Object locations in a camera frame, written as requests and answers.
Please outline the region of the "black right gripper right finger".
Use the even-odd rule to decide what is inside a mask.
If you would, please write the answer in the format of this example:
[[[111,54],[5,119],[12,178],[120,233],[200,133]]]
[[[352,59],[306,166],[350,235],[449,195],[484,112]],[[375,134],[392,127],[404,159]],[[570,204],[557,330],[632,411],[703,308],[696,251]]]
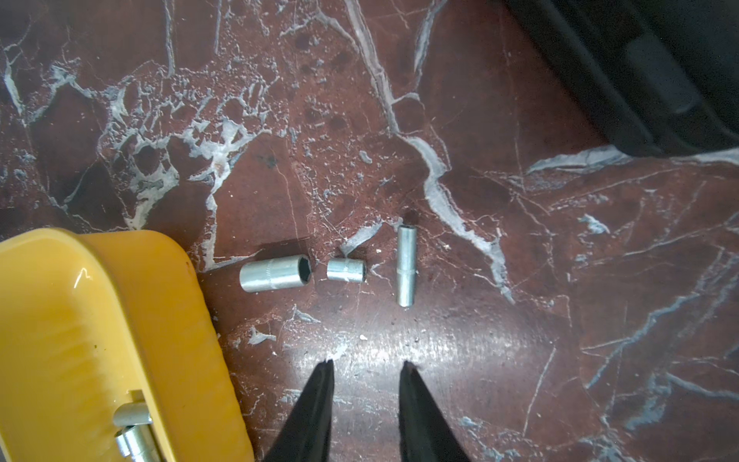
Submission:
[[[471,459],[455,438],[418,368],[405,361],[400,372],[400,457],[403,462]]]

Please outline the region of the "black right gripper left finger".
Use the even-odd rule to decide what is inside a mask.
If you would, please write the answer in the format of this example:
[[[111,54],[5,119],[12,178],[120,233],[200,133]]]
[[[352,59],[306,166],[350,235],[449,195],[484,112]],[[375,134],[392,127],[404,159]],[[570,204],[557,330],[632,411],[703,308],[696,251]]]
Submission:
[[[329,460],[334,385],[334,362],[319,363],[266,454],[265,462]]]

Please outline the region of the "small silver socket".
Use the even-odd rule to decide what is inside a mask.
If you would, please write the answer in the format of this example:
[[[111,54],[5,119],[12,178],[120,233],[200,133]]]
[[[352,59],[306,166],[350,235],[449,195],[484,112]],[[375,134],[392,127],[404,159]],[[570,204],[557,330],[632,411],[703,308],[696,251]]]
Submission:
[[[327,263],[326,277],[332,281],[364,283],[367,278],[366,263],[357,259],[331,259]]]

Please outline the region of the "long thin silver socket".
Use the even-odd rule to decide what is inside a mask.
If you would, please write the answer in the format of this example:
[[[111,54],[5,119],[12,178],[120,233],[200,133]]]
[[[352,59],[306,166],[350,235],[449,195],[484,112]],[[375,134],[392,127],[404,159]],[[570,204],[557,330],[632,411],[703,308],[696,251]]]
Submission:
[[[415,301],[417,260],[417,229],[410,225],[398,227],[398,252],[396,253],[396,301],[403,308]]]

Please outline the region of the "yellow plastic storage tray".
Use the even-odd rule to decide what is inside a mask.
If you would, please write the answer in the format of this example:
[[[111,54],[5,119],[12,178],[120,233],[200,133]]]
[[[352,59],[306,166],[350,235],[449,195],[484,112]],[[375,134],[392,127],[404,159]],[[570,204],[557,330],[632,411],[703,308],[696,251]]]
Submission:
[[[33,230],[1,245],[1,450],[117,461],[115,410],[143,400],[167,461],[254,451],[186,251],[155,231]]]

